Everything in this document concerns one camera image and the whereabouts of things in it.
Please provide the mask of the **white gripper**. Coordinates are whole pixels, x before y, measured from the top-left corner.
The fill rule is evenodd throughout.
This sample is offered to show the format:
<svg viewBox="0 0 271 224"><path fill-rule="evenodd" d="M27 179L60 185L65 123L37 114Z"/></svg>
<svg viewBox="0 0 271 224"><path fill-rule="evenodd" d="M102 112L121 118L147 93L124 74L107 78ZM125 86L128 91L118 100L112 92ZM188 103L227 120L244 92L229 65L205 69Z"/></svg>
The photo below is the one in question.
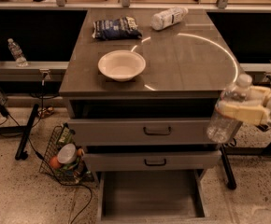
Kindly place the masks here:
<svg viewBox="0 0 271 224"><path fill-rule="evenodd" d="M271 128L271 89L263 86L250 87L250 99L262 105L233 105L220 103L219 111L229 119L236 119L253 125L267 124Z"/></svg>

